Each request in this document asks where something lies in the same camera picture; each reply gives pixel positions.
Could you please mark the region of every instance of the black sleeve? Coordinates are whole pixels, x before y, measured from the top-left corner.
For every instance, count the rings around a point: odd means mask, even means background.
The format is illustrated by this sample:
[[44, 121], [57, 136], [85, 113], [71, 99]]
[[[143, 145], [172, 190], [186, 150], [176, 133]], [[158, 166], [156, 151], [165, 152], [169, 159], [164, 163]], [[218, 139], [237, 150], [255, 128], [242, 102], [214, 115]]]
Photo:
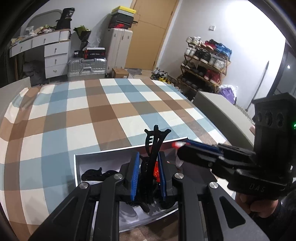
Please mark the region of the black sleeve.
[[296, 211], [278, 203], [274, 213], [268, 218], [254, 218], [257, 225], [266, 233], [270, 241], [296, 240]]

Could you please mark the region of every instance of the checkered bedsheet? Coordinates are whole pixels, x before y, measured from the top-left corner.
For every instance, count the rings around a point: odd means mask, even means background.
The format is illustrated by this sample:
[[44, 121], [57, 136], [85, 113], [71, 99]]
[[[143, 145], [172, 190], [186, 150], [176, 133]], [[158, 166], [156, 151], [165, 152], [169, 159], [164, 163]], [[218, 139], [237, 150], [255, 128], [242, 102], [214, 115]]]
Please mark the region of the checkered bedsheet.
[[166, 139], [225, 143], [219, 130], [174, 87], [101, 79], [25, 88], [0, 127], [0, 202], [18, 238], [34, 232], [75, 188], [74, 154], [141, 145], [144, 129]]

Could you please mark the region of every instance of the light switch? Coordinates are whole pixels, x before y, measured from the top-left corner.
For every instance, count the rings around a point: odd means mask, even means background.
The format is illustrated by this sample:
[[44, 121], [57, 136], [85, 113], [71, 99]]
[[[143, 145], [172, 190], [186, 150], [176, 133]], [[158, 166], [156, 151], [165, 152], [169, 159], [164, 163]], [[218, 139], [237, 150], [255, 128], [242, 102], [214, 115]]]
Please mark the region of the light switch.
[[216, 26], [214, 26], [214, 25], [211, 25], [211, 26], [209, 27], [209, 30], [210, 30], [210, 31], [214, 31], [214, 30], [215, 30], [215, 28], [216, 28]]

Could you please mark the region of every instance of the yellow box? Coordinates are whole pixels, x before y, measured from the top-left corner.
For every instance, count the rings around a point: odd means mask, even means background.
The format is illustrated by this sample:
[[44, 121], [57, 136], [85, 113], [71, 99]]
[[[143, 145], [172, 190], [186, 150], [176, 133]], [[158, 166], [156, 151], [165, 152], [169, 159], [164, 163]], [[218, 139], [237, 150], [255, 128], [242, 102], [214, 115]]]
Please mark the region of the yellow box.
[[136, 14], [136, 10], [134, 10], [134, 9], [131, 9], [131, 8], [128, 8], [128, 7], [124, 7], [124, 6], [119, 6], [119, 7], [117, 7], [117, 8], [114, 8], [113, 10], [112, 10], [112, 12], [115, 12], [115, 11], [117, 11], [118, 9], [120, 9], [120, 10], [123, 10], [123, 11], [127, 11], [127, 12], [130, 12], [130, 13], [133, 13], [133, 14]]

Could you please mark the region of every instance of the purple bag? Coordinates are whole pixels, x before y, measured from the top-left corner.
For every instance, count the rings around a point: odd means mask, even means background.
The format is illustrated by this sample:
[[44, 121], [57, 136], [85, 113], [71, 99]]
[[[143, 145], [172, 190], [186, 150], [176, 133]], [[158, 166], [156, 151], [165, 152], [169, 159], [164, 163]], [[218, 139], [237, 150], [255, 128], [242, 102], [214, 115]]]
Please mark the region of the purple bag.
[[234, 104], [234, 94], [231, 88], [222, 88], [219, 95], [223, 95], [231, 104]]

